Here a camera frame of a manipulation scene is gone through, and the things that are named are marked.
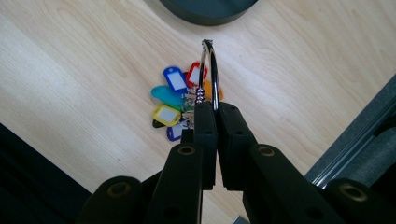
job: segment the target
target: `white label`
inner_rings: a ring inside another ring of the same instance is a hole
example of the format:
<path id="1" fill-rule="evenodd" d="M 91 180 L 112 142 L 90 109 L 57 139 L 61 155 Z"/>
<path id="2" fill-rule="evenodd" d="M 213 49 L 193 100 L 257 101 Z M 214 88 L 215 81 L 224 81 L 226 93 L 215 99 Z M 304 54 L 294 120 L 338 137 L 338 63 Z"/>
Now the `white label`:
<path id="1" fill-rule="evenodd" d="M 175 111 L 164 108 L 163 110 L 161 110 L 161 113 L 158 115 L 158 118 L 163 119 L 166 122 L 170 123 L 175 119 L 176 116 L 177 113 L 175 113 Z"/>
<path id="2" fill-rule="evenodd" d="M 197 68 L 197 67 L 194 67 L 192 69 L 191 76 L 190 76 L 190 82 L 193 82 L 195 84 L 199 84 L 199 70 L 200 69 Z"/>
<path id="3" fill-rule="evenodd" d="M 180 76 L 180 73 L 178 72 L 170 73 L 168 74 L 168 78 L 171 81 L 175 91 L 187 88 L 186 83 L 184 82 L 183 78 Z"/>
<path id="4" fill-rule="evenodd" d="M 174 138 L 180 137 L 181 133 L 183 132 L 183 129 L 187 129 L 187 127 L 184 127 L 181 124 L 173 126 L 172 127 L 172 132 L 173 132 Z"/>

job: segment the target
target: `key tag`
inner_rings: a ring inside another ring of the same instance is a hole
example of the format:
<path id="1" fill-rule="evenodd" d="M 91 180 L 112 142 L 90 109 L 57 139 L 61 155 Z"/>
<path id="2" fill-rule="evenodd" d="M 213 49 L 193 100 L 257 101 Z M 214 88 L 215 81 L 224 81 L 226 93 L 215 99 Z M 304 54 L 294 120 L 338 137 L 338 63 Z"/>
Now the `key tag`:
<path id="1" fill-rule="evenodd" d="M 212 99 L 212 82 L 210 80 L 204 80 L 205 97 Z M 219 99 L 223 99 L 223 93 L 221 87 L 219 87 Z"/>
<path id="2" fill-rule="evenodd" d="M 186 83 L 190 88 L 197 87 L 199 85 L 199 70 L 200 63 L 195 62 L 191 65 L 190 71 L 186 76 Z M 207 68 L 204 68 L 204 79 L 207 75 Z"/>
<path id="3" fill-rule="evenodd" d="M 159 105 L 152 112 L 152 117 L 165 126 L 172 127 L 180 121 L 181 113 L 169 105 Z"/>
<path id="4" fill-rule="evenodd" d="M 175 93 L 167 86 L 154 87 L 151 90 L 151 95 L 176 110 L 180 110 L 183 105 L 181 94 Z"/>
<path id="5" fill-rule="evenodd" d="M 186 78 L 180 68 L 170 66 L 163 70 L 163 75 L 172 91 L 184 94 L 187 92 Z"/>
<path id="6" fill-rule="evenodd" d="M 161 128 L 161 127 L 165 127 L 164 124 L 162 124 L 161 122 L 159 122 L 158 120 L 153 120 L 152 121 L 152 127 L 153 128 Z"/>
<path id="7" fill-rule="evenodd" d="M 181 138 L 181 133 L 185 129 L 189 129 L 189 126 L 187 125 L 186 121 L 182 121 L 175 126 L 168 127 L 166 129 L 166 136 L 168 137 L 169 141 L 175 142 Z"/>

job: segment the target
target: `light wood surface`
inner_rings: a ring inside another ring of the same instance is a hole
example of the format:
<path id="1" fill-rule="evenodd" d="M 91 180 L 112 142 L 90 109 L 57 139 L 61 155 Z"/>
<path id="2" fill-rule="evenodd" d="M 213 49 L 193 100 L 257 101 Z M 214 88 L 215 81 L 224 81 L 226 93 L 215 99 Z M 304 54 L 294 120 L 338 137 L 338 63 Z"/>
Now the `light wood surface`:
<path id="1" fill-rule="evenodd" d="M 218 27 L 155 0 L 0 1 L 0 121 L 93 192 L 145 180 L 176 143 L 151 126 L 168 65 L 213 39 L 225 102 L 305 174 L 396 73 L 396 1 L 260 0 Z M 246 216 L 220 171 L 203 223 Z"/>

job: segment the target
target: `black round object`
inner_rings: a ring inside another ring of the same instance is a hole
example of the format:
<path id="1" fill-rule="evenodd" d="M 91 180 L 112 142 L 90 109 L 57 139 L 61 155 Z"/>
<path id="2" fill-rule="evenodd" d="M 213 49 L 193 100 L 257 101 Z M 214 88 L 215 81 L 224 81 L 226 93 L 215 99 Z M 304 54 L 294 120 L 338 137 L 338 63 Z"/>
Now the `black round object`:
<path id="1" fill-rule="evenodd" d="M 203 26 L 222 25 L 242 16 L 258 0 L 161 0 L 173 14 Z"/>

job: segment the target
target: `metal ring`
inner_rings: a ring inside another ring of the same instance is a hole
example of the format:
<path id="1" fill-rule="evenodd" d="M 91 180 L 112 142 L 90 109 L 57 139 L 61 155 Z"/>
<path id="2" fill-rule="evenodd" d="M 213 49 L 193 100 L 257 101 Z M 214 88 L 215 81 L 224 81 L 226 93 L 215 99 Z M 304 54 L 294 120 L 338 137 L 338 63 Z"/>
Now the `metal ring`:
<path id="1" fill-rule="evenodd" d="M 212 105 L 213 111 L 216 113 L 219 108 L 219 77 L 218 77 L 218 65 L 216 63 L 215 50 L 213 49 L 212 40 L 202 41 L 203 51 L 201 56 L 201 64 L 199 70 L 199 85 L 196 90 L 197 97 L 195 103 L 198 105 L 204 101 L 205 89 L 204 89 L 204 71 L 205 71 L 205 60 L 206 54 L 209 55 L 210 75 L 212 81 Z"/>

